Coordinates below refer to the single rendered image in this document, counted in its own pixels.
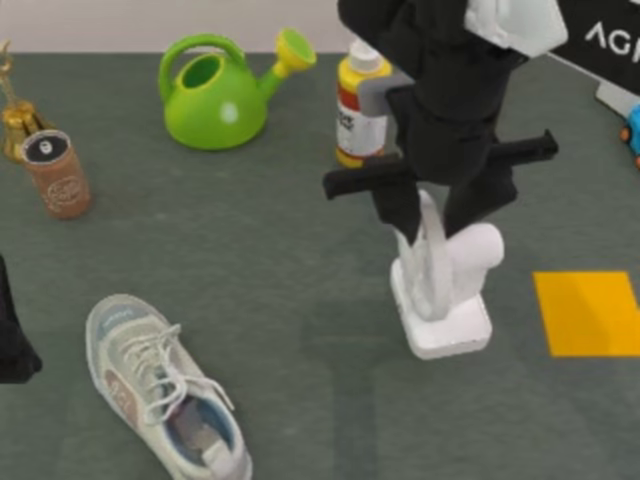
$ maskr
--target yellow square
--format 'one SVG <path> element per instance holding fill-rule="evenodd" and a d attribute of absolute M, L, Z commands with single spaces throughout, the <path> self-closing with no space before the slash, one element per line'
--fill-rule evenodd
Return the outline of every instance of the yellow square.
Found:
<path fill-rule="evenodd" d="M 626 272 L 536 272 L 554 357 L 640 356 L 640 313 Z"/>

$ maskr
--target toy car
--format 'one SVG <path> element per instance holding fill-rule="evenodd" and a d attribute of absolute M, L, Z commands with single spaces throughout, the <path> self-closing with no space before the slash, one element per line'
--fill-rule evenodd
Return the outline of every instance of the toy car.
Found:
<path fill-rule="evenodd" d="M 620 138 L 631 148 L 635 155 L 636 167 L 640 169 L 640 105 L 631 110 L 627 125 L 620 132 Z"/>

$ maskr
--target background wall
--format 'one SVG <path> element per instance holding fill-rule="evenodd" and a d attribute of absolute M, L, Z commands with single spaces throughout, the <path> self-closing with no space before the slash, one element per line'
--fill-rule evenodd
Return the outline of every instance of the background wall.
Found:
<path fill-rule="evenodd" d="M 159 52 L 182 36 L 226 35 L 269 52 L 283 26 L 319 52 L 342 52 L 351 34 L 336 0 L 0 0 L 0 40 L 14 52 Z"/>

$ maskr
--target table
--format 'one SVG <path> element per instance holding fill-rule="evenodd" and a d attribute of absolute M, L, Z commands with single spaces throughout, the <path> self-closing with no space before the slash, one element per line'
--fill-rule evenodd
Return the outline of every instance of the table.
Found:
<path fill-rule="evenodd" d="M 112 293 L 155 305 L 238 406 L 263 480 L 616 480 L 640 475 L 638 360 L 550 358 L 532 272 L 629 270 L 640 174 L 596 83 L 551 59 L 513 78 L 503 140 L 549 127 L 553 162 L 517 172 L 492 217 L 507 244 L 486 351 L 414 358 L 388 286 L 393 236 L 367 195 L 325 200 L 335 67 L 288 81 L 256 141 L 186 150 L 161 123 L 159 56 L 22 55 L 18 93 L 66 131 L 95 205 L 50 219 L 0 162 L 0 250 L 45 370 L 0 393 L 6 480 L 168 478 L 95 392 L 84 322 Z M 254 55 L 258 71 L 271 56 Z M 442 199 L 442 192 L 436 190 Z"/>

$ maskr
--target brown can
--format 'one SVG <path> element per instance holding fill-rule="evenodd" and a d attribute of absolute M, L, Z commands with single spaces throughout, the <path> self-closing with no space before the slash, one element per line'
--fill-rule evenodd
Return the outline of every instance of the brown can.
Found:
<path fill-rule="evenodd" d="M 89 209 L 89 184 L 65 133 L 42 130 L 31 135 L 22 145 L 22 156 L 52 216 L 71 219 Z"/>

